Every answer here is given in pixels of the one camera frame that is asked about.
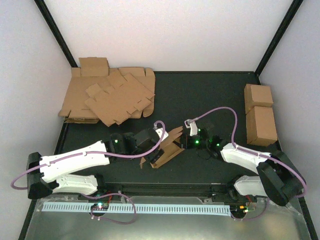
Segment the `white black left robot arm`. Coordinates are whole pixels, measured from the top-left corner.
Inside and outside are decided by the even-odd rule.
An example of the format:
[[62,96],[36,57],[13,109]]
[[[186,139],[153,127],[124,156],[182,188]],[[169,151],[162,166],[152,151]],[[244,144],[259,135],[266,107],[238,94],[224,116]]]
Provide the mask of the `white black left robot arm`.
[[42,156],[38,152],[29,154],[26,169],[27,197],[37,200],[54,193],[79,193],[103,199],[108,188],[102,177],[94,173],[88,176],[75,173],[92,167],[106,166],[117,158],[138,158],[140,154],[150,156],[154,146],[163,142],[169,134],[162,128],[144,129],[137,134],[113,133],[107,141],[97,141],[87,147],[67,153]]

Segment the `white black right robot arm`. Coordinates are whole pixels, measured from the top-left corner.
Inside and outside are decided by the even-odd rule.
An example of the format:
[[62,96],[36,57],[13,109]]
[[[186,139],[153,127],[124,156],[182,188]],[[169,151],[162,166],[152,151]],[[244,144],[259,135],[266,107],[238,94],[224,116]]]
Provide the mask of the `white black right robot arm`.
[[239,176],[228,187],[228,198],[234,202],[244,196],[269,198],[275,204],[284,207],[295,197],[305,191],[306,181],[280,150],[260,152],[250,148],[233,145],[219,136],[209,136],[208,132],[198,129],[195,134],[183,133],[179,138],[184,149],[202,149],[220,161],[241,166],[254,176]]

